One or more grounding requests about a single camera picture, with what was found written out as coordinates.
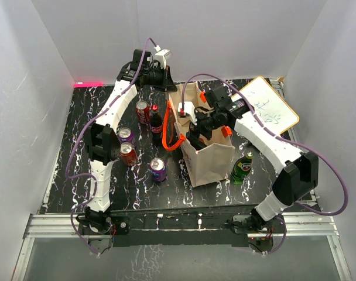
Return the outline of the beige canvas bag orange handles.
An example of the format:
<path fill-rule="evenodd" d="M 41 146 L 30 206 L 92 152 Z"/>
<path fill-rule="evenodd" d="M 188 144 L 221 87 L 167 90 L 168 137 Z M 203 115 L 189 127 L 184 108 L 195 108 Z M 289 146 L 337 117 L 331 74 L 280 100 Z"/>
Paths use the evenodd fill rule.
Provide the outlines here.
<path fill-rule="evenodd" d="M 198 144 L 201 148 L 196 149 L 194 142 L 188 137 L 193 123 L 189 117 L 180 116 L 182 92 L 184 92 L 184 108 L 190 113 L 194 112 L 195 107 L 205 109 L 210 107 L 197 83 L 189 83 L 186 86 L 178 84 L 176 88 L 176 91 L 167 94 L 167 108 L 162 131 L 163 147 L 166 151 L 182 150 L 193 187 L 226 179 L 235 154 L 230 129 L 221 126 L 213 130 L 209 140 L 200 134 Z"/>

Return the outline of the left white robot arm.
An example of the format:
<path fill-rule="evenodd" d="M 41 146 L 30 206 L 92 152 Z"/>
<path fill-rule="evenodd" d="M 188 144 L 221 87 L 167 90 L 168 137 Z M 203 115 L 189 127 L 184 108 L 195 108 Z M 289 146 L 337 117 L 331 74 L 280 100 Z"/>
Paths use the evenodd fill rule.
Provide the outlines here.
<path fill-rule="evenodd" d="M 85 149 L 90 160 L 91 201 L 87 208 L 105 212 L 110 207 L 109 189 L 112 165 L 119 156 L 118 124 L 129 103 L 144 85 L 158 91 L 176 91 L 167 59 L 171 51 L 155 47 L 156 53 L 136 49 L 132 61 L 121 68 L 113 92 L 100 111 L 100 116 L 84 132 Z"/>

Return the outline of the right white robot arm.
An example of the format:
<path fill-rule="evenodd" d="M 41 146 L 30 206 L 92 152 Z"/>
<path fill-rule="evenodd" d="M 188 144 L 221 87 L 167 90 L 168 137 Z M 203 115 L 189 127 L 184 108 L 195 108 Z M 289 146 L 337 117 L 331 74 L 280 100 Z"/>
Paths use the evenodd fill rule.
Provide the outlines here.
<path fill-rule="evenodd" d="M 192 102 L 179 103 L 180 117 L 191 119 L 187 140 L 196 150 L 205 148 L 200 136 L 211 139 L 212 131 L 228 126 L 248 139 L 273 165 L 278 176 L 272 191 L 254 207 L 242 221 L 229 221 L 235 228 L 265 232 L 277 215 L 310 193 L 318 185 L 319 159 L 312 152 L 304 153 L 297 147 L 279 140 L 259 124 L 244 98 L 231 98 L 210 90 L 204 93 L 209 107 L 196 107 Z"/>

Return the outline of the red cola can back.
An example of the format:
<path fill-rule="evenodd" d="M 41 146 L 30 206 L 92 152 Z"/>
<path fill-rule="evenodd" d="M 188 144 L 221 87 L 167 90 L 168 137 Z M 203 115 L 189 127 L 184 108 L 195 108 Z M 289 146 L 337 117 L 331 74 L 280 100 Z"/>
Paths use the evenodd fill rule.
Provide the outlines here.
<path fill-rule="evenodd" d="M 141 124 L 148 125 L 150 123 L 150 108 L 146 101 L 140 100 L 136 103 L 136 114 Z"/>

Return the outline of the red cola can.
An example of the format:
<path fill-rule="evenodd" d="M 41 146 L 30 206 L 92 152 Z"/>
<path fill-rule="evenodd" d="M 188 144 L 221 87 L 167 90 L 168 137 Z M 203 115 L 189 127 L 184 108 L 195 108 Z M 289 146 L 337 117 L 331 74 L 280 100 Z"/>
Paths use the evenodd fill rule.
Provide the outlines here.
<path fill-rule="evenodd" d="M 136 114 L 141 124 L 148 125 L 150 123 L 150 108 L 146 101 L 140 100 L 136 103 Z"/>
<path fill-rule="evenodd" d="M 136 155 L 136 150 L 133 145 L 129 142 L 124 142 L 120 145 L 120 157 L 122 161 L 127 166 L 134 166 L 137 161 L 138 157 Z"/>

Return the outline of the glass cola bottle red cap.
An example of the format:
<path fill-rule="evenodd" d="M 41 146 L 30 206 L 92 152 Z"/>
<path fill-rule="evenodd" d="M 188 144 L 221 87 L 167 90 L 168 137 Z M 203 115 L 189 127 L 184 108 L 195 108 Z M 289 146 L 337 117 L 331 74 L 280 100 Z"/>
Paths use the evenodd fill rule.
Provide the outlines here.
<path fill-rule="evenodd" d="M 153 104 L 150 108 L 150 130 L 152 133 L 152 141 L 155 145 L 162 144 L 163 119 L 159 111 L 159 107 Z"/>

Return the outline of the green glass bottle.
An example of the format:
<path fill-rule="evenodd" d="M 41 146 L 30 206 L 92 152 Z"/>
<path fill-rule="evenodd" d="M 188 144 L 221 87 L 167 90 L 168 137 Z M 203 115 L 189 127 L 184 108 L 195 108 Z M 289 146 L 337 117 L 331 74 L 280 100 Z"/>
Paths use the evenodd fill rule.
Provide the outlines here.
<path fill-rule="evenodd" d="M 231 171 L 231 177 L 235 184 L 242 184 L 247 175 L 249 175 L 253 156 L 254 154 L 249 151 L 235 162 Z"/>

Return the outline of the purple soda can front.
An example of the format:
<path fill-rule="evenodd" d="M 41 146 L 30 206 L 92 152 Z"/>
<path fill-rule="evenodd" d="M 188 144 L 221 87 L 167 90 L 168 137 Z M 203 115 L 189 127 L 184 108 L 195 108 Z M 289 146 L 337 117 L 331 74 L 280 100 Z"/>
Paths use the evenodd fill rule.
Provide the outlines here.
<path fill-rule="evenodd" d="M 150 170 L 154 181 L 161 182 L 166 179 L 166 164 L 163 159 L 159 157 L 152 159 L 150 162 Z"/>

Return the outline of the purple soda can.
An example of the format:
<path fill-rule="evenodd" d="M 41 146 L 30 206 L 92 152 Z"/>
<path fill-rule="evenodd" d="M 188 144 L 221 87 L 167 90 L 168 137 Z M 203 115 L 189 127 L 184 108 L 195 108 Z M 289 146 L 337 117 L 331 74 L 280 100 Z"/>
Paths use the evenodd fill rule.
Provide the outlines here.
<path fill-rule="evenodd" d="M 152 159 L 150 162 L 150 170 L 154 181 L 161 182 L 166 179 L 166 164 L 163 159 L 159 157 Z"/>
<path fill-rule="evenodd" d="M 128 128 L 128 127 L 121 128 L 117 133 L 117 137 L 118 137 L 120 143 L 128 142 L 134 148 L 136 148 L 134 133 L 132 132 L 132 130 L 130 128 Z"/>

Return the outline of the purple soda can left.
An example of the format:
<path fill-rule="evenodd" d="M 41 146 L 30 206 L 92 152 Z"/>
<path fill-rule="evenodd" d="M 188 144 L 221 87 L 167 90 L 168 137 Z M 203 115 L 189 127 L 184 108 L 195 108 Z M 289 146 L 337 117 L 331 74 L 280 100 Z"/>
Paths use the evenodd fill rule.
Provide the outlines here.
<path fill-rule="evenodd" d="M 121 128 L 117 133 L 117 137 L 118 137 L 120 143 L 128 142 L 134 148 L 136 148 L 134 133 L 132 132 L 132 130 L 130 128 L 128 128 L 128 127 Z"/>

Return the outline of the pink marker strip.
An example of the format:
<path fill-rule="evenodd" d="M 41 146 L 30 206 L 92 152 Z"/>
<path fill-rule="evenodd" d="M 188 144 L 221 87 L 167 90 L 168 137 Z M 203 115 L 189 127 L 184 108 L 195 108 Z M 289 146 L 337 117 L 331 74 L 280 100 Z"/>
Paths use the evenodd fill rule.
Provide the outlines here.
<path fill-rule="evenodd" d="M 95 82 L 90 82 L 90 83 L 75 83 L 74 88 L 87 88 L 87 87 L 102 87 L 104 84 L 103 83 L 95 83 Z"/>

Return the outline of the red cola can left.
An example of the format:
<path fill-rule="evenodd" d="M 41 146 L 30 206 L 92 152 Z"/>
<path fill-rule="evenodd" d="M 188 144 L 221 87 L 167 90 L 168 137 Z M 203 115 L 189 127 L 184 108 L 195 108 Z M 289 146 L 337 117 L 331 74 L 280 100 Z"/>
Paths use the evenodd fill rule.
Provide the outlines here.
<path fill-rule="evenodd" d="M 120 157 L 122 161 L 127 166 L 134 166 L 137 161 L 138 157 L 136 155 L 136 150 L 133 145 L 129 142 L 124 142 L 120 145 Z"/>

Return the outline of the white board wooden frame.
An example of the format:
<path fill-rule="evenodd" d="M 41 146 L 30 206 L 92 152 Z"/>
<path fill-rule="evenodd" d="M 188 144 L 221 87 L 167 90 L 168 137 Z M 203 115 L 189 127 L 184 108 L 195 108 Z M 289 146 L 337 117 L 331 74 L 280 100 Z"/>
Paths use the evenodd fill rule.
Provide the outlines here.
<path fill-rule="evenodd" d="M 257 76 L 240 93 L 253 106 L 257 116 L 274 133 L 282 134 L 300 118 L 262 76 Z"/>

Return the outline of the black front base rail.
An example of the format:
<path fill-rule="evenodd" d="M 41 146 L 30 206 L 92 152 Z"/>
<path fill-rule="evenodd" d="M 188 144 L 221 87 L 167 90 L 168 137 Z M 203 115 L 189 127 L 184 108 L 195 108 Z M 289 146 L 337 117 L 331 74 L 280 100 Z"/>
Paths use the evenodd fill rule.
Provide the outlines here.
<path fill-rule="evenodd" d="M 223 205 L 145 210 L 118 210 L 76 216 L 80 233 L 105 235 L 113 247 L 139 245 L 231 245 L 284 234 L 282 215 L 264 222 L 253 205 Z"/>

